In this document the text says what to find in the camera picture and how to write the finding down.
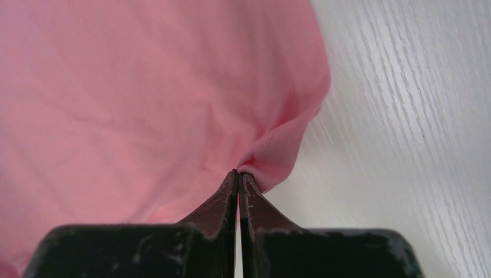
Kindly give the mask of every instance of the pink towel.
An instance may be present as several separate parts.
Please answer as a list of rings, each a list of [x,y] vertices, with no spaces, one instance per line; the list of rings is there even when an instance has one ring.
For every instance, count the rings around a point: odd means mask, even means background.
[[[232,168],[267,191],[330,82],[307,0],[0,6],[0,277],[57,225],[177,221]]]

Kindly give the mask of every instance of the pink fabric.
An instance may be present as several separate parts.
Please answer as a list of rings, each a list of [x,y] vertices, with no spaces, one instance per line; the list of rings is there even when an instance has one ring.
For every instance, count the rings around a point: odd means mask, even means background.
[[[1,1],[0,277],[60,224],[179,220],[235,167],[267,191],[329,82],[307,0]]]

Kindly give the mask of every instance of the white surface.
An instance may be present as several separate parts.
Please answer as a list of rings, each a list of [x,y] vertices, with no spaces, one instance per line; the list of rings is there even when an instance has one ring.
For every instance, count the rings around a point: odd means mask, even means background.
[[[305,227],[395,229],[426,277],[490,278],[491,1],[314,7],[331,92],[266,197]]]

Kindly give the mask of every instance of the pink cloth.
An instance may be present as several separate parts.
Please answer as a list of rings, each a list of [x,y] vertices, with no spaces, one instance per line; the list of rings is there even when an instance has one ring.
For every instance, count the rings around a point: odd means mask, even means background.
[[[267,191],[330,82],[307,0],[0,7],[0,277],[57,225],[177,221],[235,167]]]

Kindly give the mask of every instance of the textured white surface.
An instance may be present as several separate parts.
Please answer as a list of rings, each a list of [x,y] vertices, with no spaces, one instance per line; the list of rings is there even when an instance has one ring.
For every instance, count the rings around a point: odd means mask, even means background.
[[[426,277],[491,277],[491,1],[314,7],[331,92],[266,197],[305,227],[395,229]]]

